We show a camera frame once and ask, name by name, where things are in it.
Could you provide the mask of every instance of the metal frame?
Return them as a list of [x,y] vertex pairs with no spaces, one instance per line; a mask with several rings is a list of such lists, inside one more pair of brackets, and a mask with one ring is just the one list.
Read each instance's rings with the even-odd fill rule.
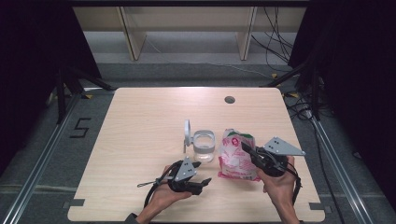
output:
[[37,163],[35,164],[35,167],[33,168],[32,172],[29,174],[29,177],[23,184],[21,191],[18,193],[18,196],[14,200],[14,203],[8,209],[6,217],[2,222],[3,224],[11,224],[11,223],[15,224],[18,223],[18,221],[20,220],[26,205],[29,203],[29,200],[32,197],[33,192],[35,191],[35,186],[37,185],[38,181],[40,180],[40,177],[44,173],[47,164],[50,161],[53,151],[58,146],[59,140],[61,139],[62,134],[64,132],[64,128],[67,122],[69,121],[70,115],[72,114],[73,109],[75,108],[78,99],[80,97],[81,96],[79,94],[72,96],[66,108],[66,114],[64,116],[64,119],[62,120],[61,123],[55,126],[55,129],[52,132],[52,135],[49,138],[48,143],[46,144],[43,152],[41,153],[39,159],[37,160]]
[[[53,0],[34,2],[57,3]],[[333,4],[319,1],[321,4]],[[316,2],[310,0],[68,0],[63,4],[72,7],[307,7]]]
[[346,198],[348,199],[350,206],[352,207],[352,210],[355,213],[355,216],[358,219],[359,223],[374,223],[363,199],[359,195],[356,187],[354,186],[352,180],[347,174],[343,163],[341,163],[340,158],[338,157],[334,147],[332,146],[332,142],[324,131],[320,121],[318,121],[315,117],[312,118],[312,121],[315,129],[318,131],[318,137],[320,138],[324,146],[324,151],[327,158],[329,159],[330,165],[332,166],[332,169],[340,183],[340,186],[343,189]]

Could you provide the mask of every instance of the plastic bag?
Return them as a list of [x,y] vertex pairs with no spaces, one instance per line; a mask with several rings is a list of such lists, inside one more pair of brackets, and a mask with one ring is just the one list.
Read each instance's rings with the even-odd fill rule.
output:
[[248,133],[239,133],[227,129],[222,137],[219,148],[219,177],[259,181],[256,166],[251,162],[248,153],[242,149],[241,142],[255,148],[254,137]]

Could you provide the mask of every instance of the wooden table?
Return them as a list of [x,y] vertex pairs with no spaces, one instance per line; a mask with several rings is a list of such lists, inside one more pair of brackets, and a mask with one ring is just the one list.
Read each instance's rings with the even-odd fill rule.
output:
[[[227,104],[226,96],[235,103]],[[211,130],[216,136],[215,159],[203,163],[191,181],[212,181],[199,196],[174,203],[153,221],[160,222],[265,222],[279,221],[262,182],[218,177],[218,149],[227,128],[250,133],[258,146],[279,136],[300,148],[289,114],[278,89],[268,88],[121,88],[114,95],[99,132],[75,200],[73,221],[123,221],[131,212],[139,213],[150,186],[137,185],[159,177],[165,165],[192,158],[192,146],[183,153],[184,121],[191,133]],[[303,188],[295,208],[299,219],[322,221],[319,203],[304,157],[295,166]]]

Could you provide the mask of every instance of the black strap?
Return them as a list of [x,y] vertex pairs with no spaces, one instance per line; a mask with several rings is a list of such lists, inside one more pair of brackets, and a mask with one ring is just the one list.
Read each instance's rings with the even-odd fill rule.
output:
[[138,224],[136,221],[137,215],[135,213],[131,213],[123,222],[123,224]]
[[163,175],[160,178],[155,179],[154,184],[152,185],[151,189],[148,192],[148,196],[146,196],[145,204],[144,207],[146,207],[149,204],[149,199],[151,198],[151,195],[154,193],[155,189],[158,188],[161,185],[161,182],[165,178],[166,175],[169,174],[169,172],[176,167],[181,161],[174,162],[169,168],[163,173]]
[[301,178],[298,176],[297,174],[297,170],[292,171],[291,169],[289,169],[288,167],[285,168],[286,171],[288,171],[289,173],[291,173],[292,175],[294,175],[296,177],[296,185],[294,186],[294,192],[293,192],[293,197],[291,199],[293,205],[296,202],[297,199],[297,195],[300,192],[300,188],[302,188],[303,186],[301,185]]

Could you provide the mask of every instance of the metal bracket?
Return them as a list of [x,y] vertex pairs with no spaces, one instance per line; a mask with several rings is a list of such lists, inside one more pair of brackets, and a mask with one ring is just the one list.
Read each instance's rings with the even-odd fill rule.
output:
[[297,147],[292,146],[279,137],[273,137],[264,145],[265,150],[279,156],[305,156],[305,152]]
[[181,163],[180,168],[178,169],[178,172],[175,177],[175,181],[184,180],[196,174],[197,172],[194,166],[192,165],[190,158],[186,157],[184,158],[183,163]]

